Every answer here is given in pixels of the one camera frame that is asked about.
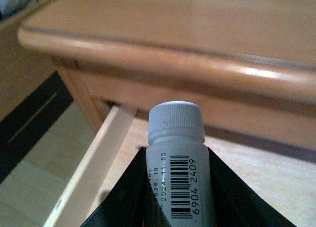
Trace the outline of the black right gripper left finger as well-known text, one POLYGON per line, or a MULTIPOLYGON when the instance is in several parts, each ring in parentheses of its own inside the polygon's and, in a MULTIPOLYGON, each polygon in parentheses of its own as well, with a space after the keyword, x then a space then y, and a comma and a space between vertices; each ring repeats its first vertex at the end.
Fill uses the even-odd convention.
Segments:
POLYGON ((154 197, 140 147, 107 197, 83 222, 83 227, 169 227, 154 197))

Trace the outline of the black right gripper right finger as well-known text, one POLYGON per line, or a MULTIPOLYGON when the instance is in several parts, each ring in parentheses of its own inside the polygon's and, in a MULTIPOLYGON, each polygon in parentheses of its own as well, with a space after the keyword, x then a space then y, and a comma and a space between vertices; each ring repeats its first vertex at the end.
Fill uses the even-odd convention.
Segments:
POLYGON ((208 149, 215 216, 219 227, 293 227, 218 155, 208 149))

